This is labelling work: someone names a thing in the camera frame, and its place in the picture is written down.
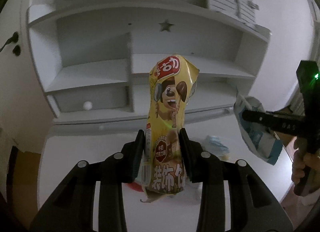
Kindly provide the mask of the person's right hand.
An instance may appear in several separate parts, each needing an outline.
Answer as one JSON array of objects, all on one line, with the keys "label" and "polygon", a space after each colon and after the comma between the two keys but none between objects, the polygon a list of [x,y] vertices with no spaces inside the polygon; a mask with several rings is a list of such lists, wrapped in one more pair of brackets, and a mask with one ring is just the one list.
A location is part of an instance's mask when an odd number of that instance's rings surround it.
[{"label": "person's right hand", "polygon": [[300,180],[305,176],[304,169],[308,166],[314,170],[315,175],[310,185],[309,194],[319,189],[319,153],[304,155],[300,152],[301,148],[307,144],[307,140],[297,137],[294,142],[294,157],[292,164],[292,176],[291,179],[294,185],[298,185]]}]

